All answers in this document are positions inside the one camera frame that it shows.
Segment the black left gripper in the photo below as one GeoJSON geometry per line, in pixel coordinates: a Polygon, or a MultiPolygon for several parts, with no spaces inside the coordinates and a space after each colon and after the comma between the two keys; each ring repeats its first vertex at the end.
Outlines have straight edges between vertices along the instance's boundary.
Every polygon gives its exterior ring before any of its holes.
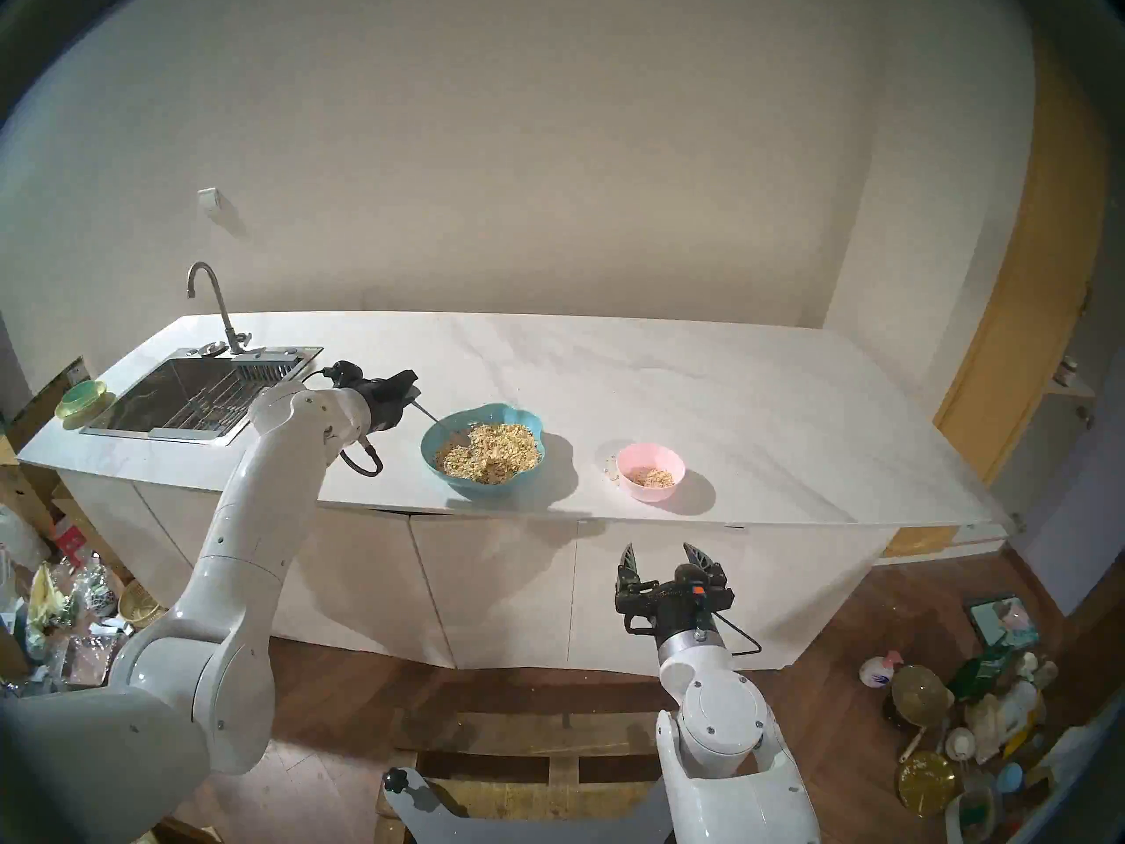
{"type": "Polygon", "coordinates": [[[418,398],[418,377],[413,370],[402,370],[389,378],[362,379],[357,381],[356,392],[367,405],[370,420],[366,433],[386,431],[397,427],[412,407],[412,399],[418,398]]]}

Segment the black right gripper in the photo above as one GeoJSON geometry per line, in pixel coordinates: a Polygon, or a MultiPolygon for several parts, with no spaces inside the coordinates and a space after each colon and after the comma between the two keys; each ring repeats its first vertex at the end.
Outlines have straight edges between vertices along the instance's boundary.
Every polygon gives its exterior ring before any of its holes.
{"type": "MultiPolygon", "coordinates": [[[[684,542],[688,564],[705,573],[723,573],[721,565],[692,544],[684,542]]],[[[651,635],[668,640],[680,634],[716,631],[713,616],[731,609],[732,589],[703,578],[641,582],[633,544],[629,542],[616,565],[614,607],[623,616],[627,634],[651,635]]]]}

